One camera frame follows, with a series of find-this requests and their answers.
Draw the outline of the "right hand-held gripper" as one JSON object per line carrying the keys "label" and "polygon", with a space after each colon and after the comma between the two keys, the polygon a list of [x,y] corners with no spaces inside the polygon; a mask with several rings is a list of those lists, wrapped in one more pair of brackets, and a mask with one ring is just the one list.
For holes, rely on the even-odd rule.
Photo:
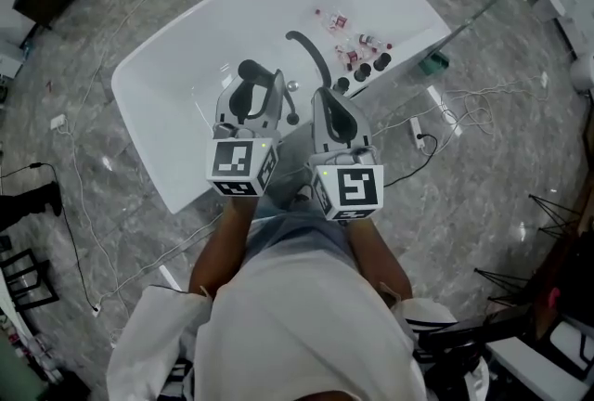
{"label": "right hand-held gripper", "polygon": [[[312,137],[315,153],[309,159],[311,186],[329,221],[371,217],[383,207],[384,167],[370,144],[370,125],[348,97],[319,87],[312,97]],[[351,147],[331,150],[332,142]]]}

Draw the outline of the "person's right forearm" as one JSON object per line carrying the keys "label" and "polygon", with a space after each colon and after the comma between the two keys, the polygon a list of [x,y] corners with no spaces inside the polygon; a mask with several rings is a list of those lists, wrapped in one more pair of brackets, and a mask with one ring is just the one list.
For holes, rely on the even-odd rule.
{"label": "person's right forearm", "polygon": [[349,222],[346,233],[360,274],[389,307],[413,298],[406,272],[371,219]]}

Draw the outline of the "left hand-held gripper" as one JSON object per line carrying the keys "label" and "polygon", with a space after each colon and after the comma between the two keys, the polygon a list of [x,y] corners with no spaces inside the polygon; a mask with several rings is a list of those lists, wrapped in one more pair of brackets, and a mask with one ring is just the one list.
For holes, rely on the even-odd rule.
{"label": "left hand-held gripper", "polygon": [[266,90],[261,125],[243,125],[247,118],[247,91],[236,76],[220,94],[213,139],[207,147],[206,179],[228,197],[261,197],[278,165],[285,80],[277,69]]}

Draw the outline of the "clear bottle red label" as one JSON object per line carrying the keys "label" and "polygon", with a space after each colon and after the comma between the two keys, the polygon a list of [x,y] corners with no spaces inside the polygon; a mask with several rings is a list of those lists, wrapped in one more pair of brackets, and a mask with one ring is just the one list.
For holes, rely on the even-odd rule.
{"label": "clear bottle red label", "polygon": [[336,45],[335,52],[339,61],[349,71],[359,63],[370,59],[373,55],[372,49],[369,49],[368,47]]}
{"label": "clear bottle red label", "polygon": [[315,15],[320,24],[330,32],[341,32],[345,29],[348,24],[348,18],[346,18],[339,11],[330,9],[317,8]]}
{"label": "clear bottle red label", "polygon": [[374,53],[385,52],[393,48],[391,43],[382,41],[374,35],[357,33],[355,38],[360,45],[368,47]]}

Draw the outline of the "black curved faucet spout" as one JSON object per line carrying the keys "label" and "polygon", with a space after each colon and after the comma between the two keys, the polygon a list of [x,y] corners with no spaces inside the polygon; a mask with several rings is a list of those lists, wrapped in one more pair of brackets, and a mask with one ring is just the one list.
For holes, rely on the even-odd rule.
{"label": "black curved faucet spout", "polygon": [[323,86],[326,88],[331,88],[332,79],[331,79],[331,74],[329,71],[329,66],[328,66],[326,60],[324,59],[324,57],[322,56],[322,54],[319,52],[317,47],[314,45],[314,43],[307,36],[305,36],[303,33],[295,31],[295,30],[287,32],[285,34],[285,38],[289,41],[291,41],[291,40],[296,41],[305,49],[305,51],[309,54],[309,56],[315,62],[316,66],[319,70]]}

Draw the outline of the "grey metal rod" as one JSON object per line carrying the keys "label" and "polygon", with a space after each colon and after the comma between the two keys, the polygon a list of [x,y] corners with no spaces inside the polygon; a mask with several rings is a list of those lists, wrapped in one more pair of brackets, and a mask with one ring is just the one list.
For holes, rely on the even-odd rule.
{"label": "grey metal rod", "polygon": [[441,40],[437,45],[435,45],[429,52],[429,54],[434,54],[435,52],[440,51],[445,45],[449,44],[452,40],[454,40],[459,34],[464,32],[466,29],[470,28],[476,20],[478,20],[486,11],[488,11],[497,0],[489,0],[486,4],[484,4],[478,11],[472,14],[469,18],[465,19],[462,24],[460,24],[453,32],[451,32],[446,38]]}

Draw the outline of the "person's left forearm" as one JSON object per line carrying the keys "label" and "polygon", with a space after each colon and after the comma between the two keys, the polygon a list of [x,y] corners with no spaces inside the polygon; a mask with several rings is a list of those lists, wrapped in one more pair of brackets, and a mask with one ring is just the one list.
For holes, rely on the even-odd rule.
{"label": "person's left forearm", "polygon": [[231,198],[191,272],[188,292],[214,298],[239,271],[258,198]]}

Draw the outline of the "green box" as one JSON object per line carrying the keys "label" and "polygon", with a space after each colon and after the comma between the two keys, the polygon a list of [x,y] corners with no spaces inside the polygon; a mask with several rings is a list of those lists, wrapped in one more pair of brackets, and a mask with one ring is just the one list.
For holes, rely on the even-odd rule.
{"label": "green box", "polygon": [[419,62],[419,68],[426,76],[435,75],[449,68],[450,60],[441,51],[435,51]]}

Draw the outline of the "person's blue jeans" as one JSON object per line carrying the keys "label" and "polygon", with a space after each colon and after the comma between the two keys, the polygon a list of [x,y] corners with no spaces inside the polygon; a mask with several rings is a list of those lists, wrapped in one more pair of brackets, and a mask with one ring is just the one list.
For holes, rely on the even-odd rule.
{"label": "person's blue jeans", "polygon": [[243,264],[270,249],[279,254],[324,251],[351,267],[355,266],[345,228],[337,222],[327,221],[314,200],[297,201],[283,210],[268,197],[260,199]]}

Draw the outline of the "black angled frame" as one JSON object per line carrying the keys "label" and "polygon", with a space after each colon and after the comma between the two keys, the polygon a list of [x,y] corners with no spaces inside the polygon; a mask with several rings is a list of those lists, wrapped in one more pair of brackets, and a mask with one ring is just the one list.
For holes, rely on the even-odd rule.
{"label": "black angled frame", "polygon": [[414,357],[420,363],[469,362],[478,358],[488,343],[530,332],[534,319],[533,306],[525,304],[458,322],[421,322],[421,329],[415,330]]}

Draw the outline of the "black metal stool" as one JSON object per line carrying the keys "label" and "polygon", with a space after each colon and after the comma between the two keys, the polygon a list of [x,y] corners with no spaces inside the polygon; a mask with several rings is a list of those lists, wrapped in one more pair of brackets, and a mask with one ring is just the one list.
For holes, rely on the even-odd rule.
{"label": "black metal stool", "polygon": [[48,276],[49,269],[50,262],[38,260],[32,249],[0,258],[0,276],[4,278],[8,300],[17,313],[59,300]]}

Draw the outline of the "white bathtub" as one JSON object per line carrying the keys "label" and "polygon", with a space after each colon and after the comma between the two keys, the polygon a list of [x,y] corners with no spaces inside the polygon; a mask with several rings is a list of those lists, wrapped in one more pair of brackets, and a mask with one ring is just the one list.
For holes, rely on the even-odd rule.
{"label": "white bathtub", "polygon": [[[330,32],[315,10],[333,9],[348,18],[341,32]],[[177,213],[208,191],[206,146],[212,137],[215,106],[252,59],[269,71],[280,69],[289,91],[285,112],[301,124],[311,119],[311,99],[321,85],[319,70],[285,34],[307,36],[329,65],[333,79],[350,79],[348,94],[370,98],[376,88],[416,65],[449,28],[427,0],[203,0],[168,23],[116,68],[111,87],[126,128],[165,206]],[[365,82],[353,79],[335,46],[352,46],[366,33],[393,45],[384,71]]]}

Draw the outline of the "person's white shirt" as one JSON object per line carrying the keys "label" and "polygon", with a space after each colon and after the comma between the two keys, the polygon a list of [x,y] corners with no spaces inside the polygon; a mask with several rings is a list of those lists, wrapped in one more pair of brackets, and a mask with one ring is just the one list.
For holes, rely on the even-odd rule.
{"label": "person's white shirt", "polygon": [[429,299],[389,308],[355,269],[324,252],[269,249],[214,297],[147,287],[107,371],[110,401],[157,401],[176,361],[191,401],[426,401],[407,318],[450,322]]}

